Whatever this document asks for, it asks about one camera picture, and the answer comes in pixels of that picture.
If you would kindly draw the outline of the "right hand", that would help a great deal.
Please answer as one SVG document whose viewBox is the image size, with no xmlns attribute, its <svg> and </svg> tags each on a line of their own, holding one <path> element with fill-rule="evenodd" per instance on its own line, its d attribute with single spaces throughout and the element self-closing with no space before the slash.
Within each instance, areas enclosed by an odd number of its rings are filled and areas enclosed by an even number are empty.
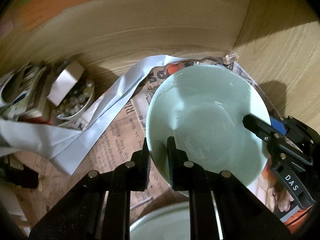
<svg viewBox="0 0 320 240">
<path fill-rule="evenodd" d="M 274 185 L 274 198 L 280 212 L 289 211 L 291 202 L 294 201 L 294 198 L 280 182 L 276 182 Z"/>
</svg>

